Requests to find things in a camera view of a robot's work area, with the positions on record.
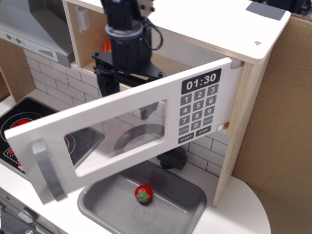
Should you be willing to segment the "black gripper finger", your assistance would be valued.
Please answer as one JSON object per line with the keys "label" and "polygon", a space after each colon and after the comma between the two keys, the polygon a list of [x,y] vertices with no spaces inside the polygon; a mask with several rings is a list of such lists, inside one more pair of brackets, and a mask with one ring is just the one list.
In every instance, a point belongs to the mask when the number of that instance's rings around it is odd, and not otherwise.
{"label": "black gripper finger", "polygon": [[114,73],[97,74],[97,82],[102,97],[120,92],[119,82],[115,80]]}
{"label": "black gripper finger", "polygon": [[158,102],[139,108],[141,119],[148,119],[149,116],[157,109]]}

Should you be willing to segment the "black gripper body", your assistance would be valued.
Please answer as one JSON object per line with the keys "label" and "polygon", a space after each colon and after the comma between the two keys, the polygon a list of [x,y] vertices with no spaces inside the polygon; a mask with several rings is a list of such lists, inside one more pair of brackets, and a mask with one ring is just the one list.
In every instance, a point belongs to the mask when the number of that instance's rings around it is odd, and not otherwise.
{"label": "black gripper body", "polygon": [[96,65],[94,73],[114,73],[115,80],[135,87],[166,77],[166,73],[152,62],[152,28],[138,26],[134,30],[118,30],[106,26],[112,52],[92,53]]}

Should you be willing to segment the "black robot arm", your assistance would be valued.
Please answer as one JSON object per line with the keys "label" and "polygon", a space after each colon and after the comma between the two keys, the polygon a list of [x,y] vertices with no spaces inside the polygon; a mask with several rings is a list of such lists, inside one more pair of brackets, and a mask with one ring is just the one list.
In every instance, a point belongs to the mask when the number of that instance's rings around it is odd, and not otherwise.
{"label": "black robot arm", "polygon": [[165,77],[151,62],[152,30],[159,29],[148,16],[155,10],[151,0],[103,0],[107,17],[105,32],[111,52],[93,52],[94,72],[103,97],[120,91],[119,85],[136,87]]}

